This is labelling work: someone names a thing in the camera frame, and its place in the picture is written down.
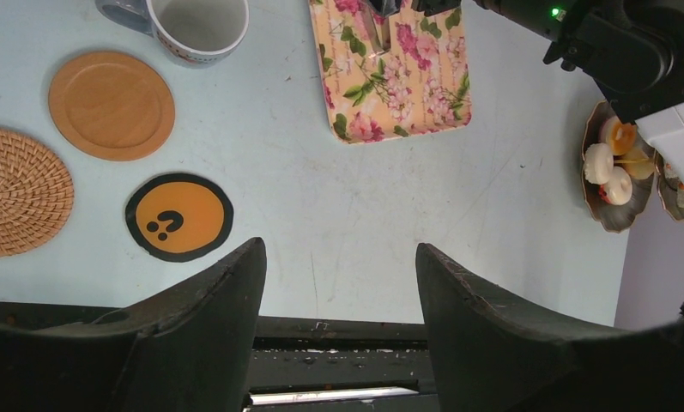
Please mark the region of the pink handled metal tongs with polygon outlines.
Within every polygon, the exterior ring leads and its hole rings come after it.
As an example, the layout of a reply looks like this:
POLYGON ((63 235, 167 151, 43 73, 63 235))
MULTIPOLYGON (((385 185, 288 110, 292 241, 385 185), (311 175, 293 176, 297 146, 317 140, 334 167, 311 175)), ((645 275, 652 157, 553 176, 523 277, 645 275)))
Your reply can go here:
POLYGON ((398 11, 399 8, 396 6, 395 1, 364 1, 364 5, 361 7, 361 15, 372 47, 372 57, 379 57, 390 51, 391 30, 389 18, 398 11))

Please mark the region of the white donut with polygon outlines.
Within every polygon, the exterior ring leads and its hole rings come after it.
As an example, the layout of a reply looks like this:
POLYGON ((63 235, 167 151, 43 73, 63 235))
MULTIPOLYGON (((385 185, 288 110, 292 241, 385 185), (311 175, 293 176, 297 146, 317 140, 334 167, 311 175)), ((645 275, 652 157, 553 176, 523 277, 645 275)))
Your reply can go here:
POLYGON ((614 154, 607 143, 595 143, 584 152, 584 178, 593 185, 607 183, 614 169, 614 154))
POLYGON ((599 186, 598 193, 599 197, 608 204, 625 205, 633 196, 632 178, 622 167, 614 167, 609 180, 599 186))

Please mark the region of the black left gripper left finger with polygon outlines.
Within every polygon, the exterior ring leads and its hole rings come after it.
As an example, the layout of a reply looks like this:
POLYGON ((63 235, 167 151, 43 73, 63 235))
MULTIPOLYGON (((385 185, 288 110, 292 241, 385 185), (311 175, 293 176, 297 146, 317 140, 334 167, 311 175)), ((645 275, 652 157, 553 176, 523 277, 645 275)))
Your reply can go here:
POLYGON ((260 238, 125 308, 0 302, 0 411, 239 411, 260 238))

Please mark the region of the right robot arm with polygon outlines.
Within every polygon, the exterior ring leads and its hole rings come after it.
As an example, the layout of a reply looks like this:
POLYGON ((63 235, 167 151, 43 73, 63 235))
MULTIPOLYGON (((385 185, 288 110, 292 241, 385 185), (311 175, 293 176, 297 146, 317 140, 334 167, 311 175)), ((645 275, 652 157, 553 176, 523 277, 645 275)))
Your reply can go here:
POLYGON ((551 44, 543 62, 582 70, 684 182, 684 1, 480 1, 551 44))

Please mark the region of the orange glazed donut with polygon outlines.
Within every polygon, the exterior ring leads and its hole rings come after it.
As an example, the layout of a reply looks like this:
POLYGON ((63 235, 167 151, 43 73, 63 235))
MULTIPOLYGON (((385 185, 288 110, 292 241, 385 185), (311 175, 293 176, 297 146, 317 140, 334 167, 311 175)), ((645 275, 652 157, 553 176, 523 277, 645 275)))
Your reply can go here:
POLYGON ((635 145, 638 137, 636 124, 622 123, 617 116, 608 118, 600 127, 599 141, 606 143, 614 156, 622 156, 635 145))

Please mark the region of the blue grey mug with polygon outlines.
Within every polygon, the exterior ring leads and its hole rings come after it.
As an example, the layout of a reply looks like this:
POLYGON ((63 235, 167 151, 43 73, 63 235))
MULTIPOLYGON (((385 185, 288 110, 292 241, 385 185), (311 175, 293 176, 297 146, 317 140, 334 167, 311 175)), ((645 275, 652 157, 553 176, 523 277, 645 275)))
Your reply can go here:
POLYGON ((179 64, 203 68, 235 51, 249 28, 246 0, 97 1, 108 20, 156 40, 179 64))

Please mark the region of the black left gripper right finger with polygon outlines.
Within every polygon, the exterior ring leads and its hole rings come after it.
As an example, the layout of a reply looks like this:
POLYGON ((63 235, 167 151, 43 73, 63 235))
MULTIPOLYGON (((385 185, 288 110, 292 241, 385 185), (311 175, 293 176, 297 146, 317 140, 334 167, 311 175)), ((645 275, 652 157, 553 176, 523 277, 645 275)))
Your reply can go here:
POLYGON ((680 317, 627 331, 566 316, 429 244, 415 266, 444 411, 684 411, 680 317))

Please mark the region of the floral rectangular tray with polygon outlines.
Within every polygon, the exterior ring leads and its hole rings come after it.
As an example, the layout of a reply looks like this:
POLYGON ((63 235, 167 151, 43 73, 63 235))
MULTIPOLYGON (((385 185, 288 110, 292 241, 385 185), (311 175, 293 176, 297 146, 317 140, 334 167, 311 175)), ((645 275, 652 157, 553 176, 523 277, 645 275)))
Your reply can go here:
POLYGON ((466 126, 472 118, 463 12, 389 18, 391 49, 372 57, 364 1, 311 1, 310 16, 330 129, 347 144, 466 126))

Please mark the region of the tan round cookie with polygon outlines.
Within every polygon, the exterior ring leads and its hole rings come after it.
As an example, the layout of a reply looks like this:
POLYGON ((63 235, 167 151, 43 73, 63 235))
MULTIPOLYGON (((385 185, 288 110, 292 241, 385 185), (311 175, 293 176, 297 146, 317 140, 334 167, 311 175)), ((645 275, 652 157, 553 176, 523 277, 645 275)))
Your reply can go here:
POLYGON ((655 172, 653 159, 641 148, 632 148, 616 163, 633 179, 648 179, 655 172))

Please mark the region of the orange question mark coaster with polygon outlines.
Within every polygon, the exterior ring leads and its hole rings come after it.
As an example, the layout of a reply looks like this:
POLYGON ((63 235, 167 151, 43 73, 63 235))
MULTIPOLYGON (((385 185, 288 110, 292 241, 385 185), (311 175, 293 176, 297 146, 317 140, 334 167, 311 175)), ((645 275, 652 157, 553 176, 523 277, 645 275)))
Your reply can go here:
POLYGON ((201 258, 232 231, 234 207, 225 191, 194 173, 163 173, 141 185, 124 206, 132 239, 171 263, 201 258))

